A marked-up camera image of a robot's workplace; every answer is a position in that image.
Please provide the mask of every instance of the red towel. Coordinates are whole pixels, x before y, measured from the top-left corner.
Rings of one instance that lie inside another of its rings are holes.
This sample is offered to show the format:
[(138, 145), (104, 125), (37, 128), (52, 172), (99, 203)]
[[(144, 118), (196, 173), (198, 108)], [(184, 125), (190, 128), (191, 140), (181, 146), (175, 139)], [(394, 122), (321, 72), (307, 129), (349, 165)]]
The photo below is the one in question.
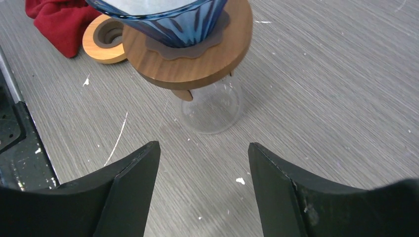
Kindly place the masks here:
[(84, 31), (101, 14), (84, 0), (26, 0), (25, 11), (67, 58), (77, 55)]

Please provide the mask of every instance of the gray wooden table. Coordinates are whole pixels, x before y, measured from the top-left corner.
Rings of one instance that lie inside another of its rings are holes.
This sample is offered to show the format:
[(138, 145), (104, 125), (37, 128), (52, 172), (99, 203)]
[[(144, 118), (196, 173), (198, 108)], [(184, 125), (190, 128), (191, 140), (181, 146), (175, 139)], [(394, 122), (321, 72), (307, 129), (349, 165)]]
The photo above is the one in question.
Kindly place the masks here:
[(151, 140), (162, 147), (147, 237), (261, 237), (249, 142), (355, 187), (417, 177), (418, 1), (251, 3), (253, 42), (235, 71), (245, 113), (226, 132), (199, 135), (129, 63), (66, 59), (24, 1), (0, 0), (0, 44), (60, 182), (103, 167), (126, 114), (109, 162)]

